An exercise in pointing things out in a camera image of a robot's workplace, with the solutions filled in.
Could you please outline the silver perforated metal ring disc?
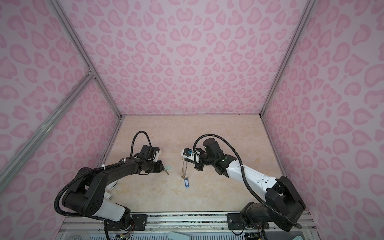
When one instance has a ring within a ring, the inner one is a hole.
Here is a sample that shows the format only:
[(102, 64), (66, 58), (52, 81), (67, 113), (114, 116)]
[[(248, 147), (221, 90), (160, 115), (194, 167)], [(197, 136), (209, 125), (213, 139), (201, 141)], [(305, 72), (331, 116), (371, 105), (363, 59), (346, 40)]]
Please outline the silver perforated metal ring disc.
[(183, 160), (183, 165), (182, 165), (182, 174), (181, 174), (181, 178), (183, 180), (186, 180), (188, 178), (188, 175), (187, 175), (187, 169), (188, 169), (188, 162)]

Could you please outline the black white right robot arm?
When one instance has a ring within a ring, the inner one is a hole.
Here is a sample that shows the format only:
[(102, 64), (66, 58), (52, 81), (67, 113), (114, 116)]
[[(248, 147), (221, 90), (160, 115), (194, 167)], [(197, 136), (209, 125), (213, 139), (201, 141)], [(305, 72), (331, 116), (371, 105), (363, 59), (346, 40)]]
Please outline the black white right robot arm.
[(215, 134), (202, 135), (191, 149), (182, 151), (182, 158), (194, 164), (197, 171), (212, 166), (218, 175), (245, 185), (255, 202), (249, 202), (237, 214), (237, 220), (231, 221), (235, 226), (264, 230), (266, 223), (274, 223), (285, 232), (292, 228), (302, 229), (298, 221), (306, 204), (292, 181), (285, 176), (270, 177), (246, 166), (236, 149), (224, 138)]

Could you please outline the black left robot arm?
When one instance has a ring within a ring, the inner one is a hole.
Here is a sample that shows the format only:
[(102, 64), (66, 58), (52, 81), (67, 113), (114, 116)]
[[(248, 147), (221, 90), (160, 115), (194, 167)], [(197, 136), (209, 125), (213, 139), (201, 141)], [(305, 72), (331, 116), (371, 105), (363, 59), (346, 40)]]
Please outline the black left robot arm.
[(164, 170), (158, 147), (144, 145), (141, 151), (118, 163), (99, 168), (84, 167), (58, 193), (54, 207), (66, 217), (88, 217), (123, 222), (130, 210), (105, 198), (109, 185), (131, 175), (159, 174)]

